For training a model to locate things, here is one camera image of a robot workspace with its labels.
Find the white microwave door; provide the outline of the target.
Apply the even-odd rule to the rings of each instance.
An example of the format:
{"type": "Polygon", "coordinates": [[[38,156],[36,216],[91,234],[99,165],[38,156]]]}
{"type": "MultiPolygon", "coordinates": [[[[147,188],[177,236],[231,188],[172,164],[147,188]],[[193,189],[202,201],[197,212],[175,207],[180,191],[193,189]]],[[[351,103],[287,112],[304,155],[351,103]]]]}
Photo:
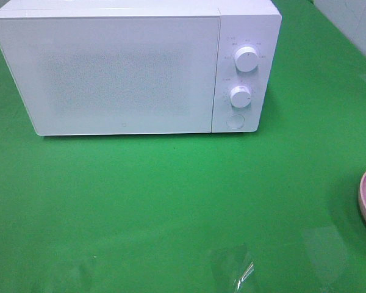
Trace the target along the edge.
{"type": "Polygon", "coordinates": [[[220,19],[0,18],[41,136],[209,132],[220,19]]]}

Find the lower white microwave knob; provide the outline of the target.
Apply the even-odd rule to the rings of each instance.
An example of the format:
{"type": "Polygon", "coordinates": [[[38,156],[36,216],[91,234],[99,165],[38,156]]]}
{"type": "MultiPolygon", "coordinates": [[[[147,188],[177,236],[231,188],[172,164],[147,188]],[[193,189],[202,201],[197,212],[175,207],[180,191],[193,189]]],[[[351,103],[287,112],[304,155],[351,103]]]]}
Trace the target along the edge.
{"type": "Polygon", "coordinates": [[[251,103],[252,97],[248,87],[236,86],[230,92],[230,101],[235,108],[244,108],[251,103]]]}

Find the round white door button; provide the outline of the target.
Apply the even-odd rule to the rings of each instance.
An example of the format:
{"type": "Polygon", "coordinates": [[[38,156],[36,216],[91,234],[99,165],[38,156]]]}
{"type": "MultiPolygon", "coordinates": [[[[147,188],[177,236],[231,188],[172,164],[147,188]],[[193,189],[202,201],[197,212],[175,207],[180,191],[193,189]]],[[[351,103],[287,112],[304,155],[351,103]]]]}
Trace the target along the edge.
{"type": "Polygon", "coordinates": [[[231,129],[240,129],[243,127],[244,122],[245,122],[244,116],[240,114],[235,114],[227,119],[226,124],[231,129]]]}

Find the white microwave knob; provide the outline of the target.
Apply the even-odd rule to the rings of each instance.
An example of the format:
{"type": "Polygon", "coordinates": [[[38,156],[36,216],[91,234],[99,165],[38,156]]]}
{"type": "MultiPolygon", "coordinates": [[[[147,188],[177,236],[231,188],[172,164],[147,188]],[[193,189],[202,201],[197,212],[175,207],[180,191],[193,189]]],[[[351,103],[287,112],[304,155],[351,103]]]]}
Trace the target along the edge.
{"type": "Polygon", "coordinates": [[[252,46],[243,46],[234,54],[235,67],[243,73],[253,71],[259,64],[259,55],[252,46]]]}
{"type": "Polygon", "coordinates": [[[251,103],[252,97],[248,87],[236,86],[230,92],[230,101],[235,108],[244,108],[251,103]]]}

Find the upper white microwave knob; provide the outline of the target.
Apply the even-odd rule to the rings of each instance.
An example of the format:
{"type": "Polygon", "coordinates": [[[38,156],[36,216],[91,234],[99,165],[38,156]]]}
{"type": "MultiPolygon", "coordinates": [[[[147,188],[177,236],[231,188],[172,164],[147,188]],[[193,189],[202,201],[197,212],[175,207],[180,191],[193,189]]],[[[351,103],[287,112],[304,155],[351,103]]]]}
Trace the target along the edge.
{"type": "Polygon", "coordinates": [[[252,46],[243,46],[234,54],[235,67],[243,73],[253,71],[259,64],[259,55],[252,46]]]}

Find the white microwave oven body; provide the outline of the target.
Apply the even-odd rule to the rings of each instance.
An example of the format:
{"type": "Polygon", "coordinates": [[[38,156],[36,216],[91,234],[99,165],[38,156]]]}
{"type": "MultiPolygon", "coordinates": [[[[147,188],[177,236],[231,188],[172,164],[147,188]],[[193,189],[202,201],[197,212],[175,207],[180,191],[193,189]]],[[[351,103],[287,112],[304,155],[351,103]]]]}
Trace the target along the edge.
{"type": "Polygon", "coordinates": [[[271,1],[9,1],[0,8],[0,18],[135,18],[206,17],[220,19],[209,132],[254,132],[258,129],[282,16],[271,1]],[[252,46],[258,66],[243,73],[236,69],[235,52],[252,46]],[[230,92],[248,87],[251,103],[235,108],[230,92]],[[240,129],[227,126],[235,114],[244,116],[240,129]]]}

